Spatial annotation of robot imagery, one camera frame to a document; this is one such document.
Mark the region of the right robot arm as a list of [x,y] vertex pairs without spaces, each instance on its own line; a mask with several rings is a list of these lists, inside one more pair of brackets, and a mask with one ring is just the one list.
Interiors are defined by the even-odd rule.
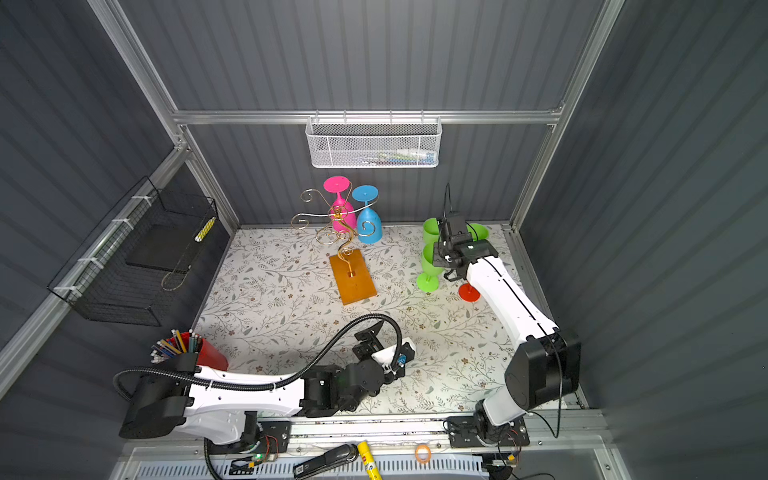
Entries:
[[439,240],[433,264],[448,281],[476,289],[504,326],[514,355],[504,385],[476,407],[475,432],[487,444],[501,441],[507,426],[534,408],[560,402],[580,384],[581,341],[548,318],[515,283],[497,250],[469,227],[464,216],[447,211],[437,219]]

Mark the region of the gold wire wine glass rack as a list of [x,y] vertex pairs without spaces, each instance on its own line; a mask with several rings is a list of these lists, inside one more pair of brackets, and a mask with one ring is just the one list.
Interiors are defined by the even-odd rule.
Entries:
[[[359,240],[357,226],[354,232],[336,232],[332,227],[332,219],[329,214],[331,204],[324,194],[315,188],[304,190],[300,198],[304,203],[310,203],[317,194],[328,207],[326,213],[300,212],[291,219],[291,226],[295,229],[305,229],[310,224],[310,218],[327,218],[328,223],[315,234],[315,240],[322,245],[334,245],[339,242],[337,253],[329,257],[329,263],[343,305],[349,305],[377,295],[373,279],[366,265],[363,254],[353,243]],[[362,208],[354,208],[356,213]]]

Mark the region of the blue wine glass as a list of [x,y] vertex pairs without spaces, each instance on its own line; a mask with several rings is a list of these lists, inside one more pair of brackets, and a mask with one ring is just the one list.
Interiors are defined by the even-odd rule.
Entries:
[[383,237],[381,219],[373,209],[379,196],[378,189],[373,185],[361,185],[352,192],[352,197],[363,204],[356,213],[357,233],[361,243],[371,245]]

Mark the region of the red wine glass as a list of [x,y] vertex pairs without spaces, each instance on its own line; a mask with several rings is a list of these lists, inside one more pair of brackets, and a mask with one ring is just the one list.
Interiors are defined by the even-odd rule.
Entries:
[[477,302],[481,298],[481,293],[469,283],[464,283],[458,288],[458,295],[469,303]]

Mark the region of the pink wine glass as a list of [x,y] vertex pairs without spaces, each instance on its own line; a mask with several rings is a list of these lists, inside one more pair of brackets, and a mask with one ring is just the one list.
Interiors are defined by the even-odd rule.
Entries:
[[333,176],[324,182],[323,188],[328,193],[336,195],[329,210],[333,229],[338,233],[354,232],[357,219],[354,208],[348,200],[352,188],[351,181],[344,176]]

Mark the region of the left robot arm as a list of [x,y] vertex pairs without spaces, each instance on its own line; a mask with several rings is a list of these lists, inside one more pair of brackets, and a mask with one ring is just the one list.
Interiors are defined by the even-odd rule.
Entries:
[[330,350],[355,326],[356,362],[323,365],[311,360],[296,373],[275,376],[238,374],[203,366],[196,353],[184,353],[157,367],[117,373],[115,390],[128,402],[119,430],[126,440],[154,439],[173,432],[209,440],[217,446],[250,447],[260,443],[258,416],[325,418],[354,412],[363,400],[404,377],[416,356],[414,342],[394,326],[395,343],[384,346],[381,328],[394,325],[383,314],[363,315],[343,327],[322,349]]

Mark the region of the green wine glass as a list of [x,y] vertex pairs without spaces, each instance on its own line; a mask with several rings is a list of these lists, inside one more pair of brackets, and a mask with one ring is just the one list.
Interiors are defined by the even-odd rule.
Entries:
[[434,244],[440,239],[438,220],[435,217],[428,218],[423,222],[422,235],[425,245]]
[[439,288],[439,277],[443,269],[436,267],[433,262],[435,243],[427,243],[421,255],[422,272],[417,277],[417,287],[425,292],[432,293]]
[[477,223],[470,223],[467,225],[468,232],[472,237],[473,241],[481,241],[481,240],[487,240],[489,236],[488,229]]

